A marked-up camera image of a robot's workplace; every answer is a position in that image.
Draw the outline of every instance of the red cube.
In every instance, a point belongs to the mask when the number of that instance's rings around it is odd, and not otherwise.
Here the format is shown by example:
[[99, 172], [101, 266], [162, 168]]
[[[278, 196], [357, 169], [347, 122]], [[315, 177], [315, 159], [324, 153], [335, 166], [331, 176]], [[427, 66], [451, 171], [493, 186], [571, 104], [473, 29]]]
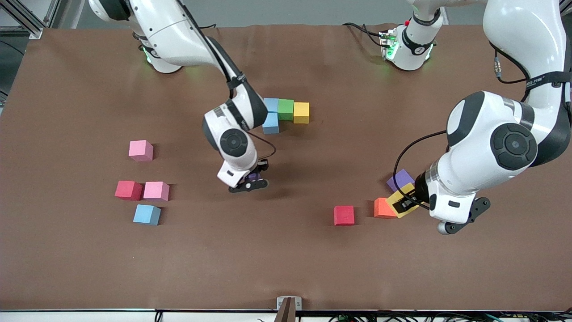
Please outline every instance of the red cube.
[[352, 226], [354, 224], [353, 206], [335, 206], [333, 208], [334, 226]]
[[115, 197], [128, 201], [141, 200], [143, 185], [135, 181], [119, 181], [115, 190]]

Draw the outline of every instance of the orange cube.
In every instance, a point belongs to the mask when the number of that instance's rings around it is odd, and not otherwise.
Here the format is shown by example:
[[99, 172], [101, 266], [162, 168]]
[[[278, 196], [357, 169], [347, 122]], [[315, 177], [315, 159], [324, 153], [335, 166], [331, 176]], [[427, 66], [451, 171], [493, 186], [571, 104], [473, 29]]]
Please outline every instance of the orange cube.
[[385, 198], [378, 198], [374, 204], [374, 217], [394, 219], [397, 218], [397, 215], [394, 213], [393, 209], [387, 204]]

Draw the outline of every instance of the cable connector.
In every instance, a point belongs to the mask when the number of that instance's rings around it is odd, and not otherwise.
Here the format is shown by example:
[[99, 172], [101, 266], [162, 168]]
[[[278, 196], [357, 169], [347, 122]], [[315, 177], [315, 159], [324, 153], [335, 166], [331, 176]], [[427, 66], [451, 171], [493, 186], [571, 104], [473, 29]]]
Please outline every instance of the cable connector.
[[397, 28], [379, 33], [379, 41], [382, 47], [382, 59], [393, 59], [396, 47], [399, 45], [397, 41]]
[[495, 74], [497, 78], [501, 77], [502, 68], [501, 68], [501, 61], [499, 57], [495, 57]]

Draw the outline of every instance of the blue cube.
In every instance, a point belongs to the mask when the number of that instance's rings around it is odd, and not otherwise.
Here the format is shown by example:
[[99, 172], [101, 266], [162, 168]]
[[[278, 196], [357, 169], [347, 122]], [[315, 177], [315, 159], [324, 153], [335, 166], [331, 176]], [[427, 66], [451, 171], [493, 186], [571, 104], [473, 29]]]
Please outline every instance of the blue cube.
[[133, 222], [141, 223], [143, 225], [157, 226], [159, 224], [159, 216], [161, 209], [155, 206], [137, 205], [135, 209], [135, 218]]
[[278, 128], [278, 113], [268, 113], [266, 121], [262, 124], [262, 131], [264, 134], [280, 133], [280, 129]]
[[278, 99], [264, 99], [268, 113], [278, 113]]

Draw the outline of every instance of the green led light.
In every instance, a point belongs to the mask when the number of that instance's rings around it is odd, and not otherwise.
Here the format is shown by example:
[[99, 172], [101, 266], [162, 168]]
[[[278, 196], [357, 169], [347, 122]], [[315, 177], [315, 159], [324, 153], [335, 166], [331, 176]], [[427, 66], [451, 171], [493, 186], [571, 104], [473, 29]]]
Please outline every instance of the green led light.
[[151, 58], [149, 57], [149, 54], [147, 54], [147, 50], [143, 49], [143, 52], [145, 53], [145, 56], [147, 56], [147, 62], [153, 65], [153, 63], [151, 62]]
[[428, 60], [430, 55], [431, 55], [431, 49], [433, 49], [433, 45], [431, 45], [431, 47], [429, 47], [429, 49], [427, 50], [427, 56], [425, 56], [425, 60]]
[[399, 49], [399, 43], [396, 41], [394, 44], [387, 50], [387, 59], [391, 60], [395, 57], [395, 53]]

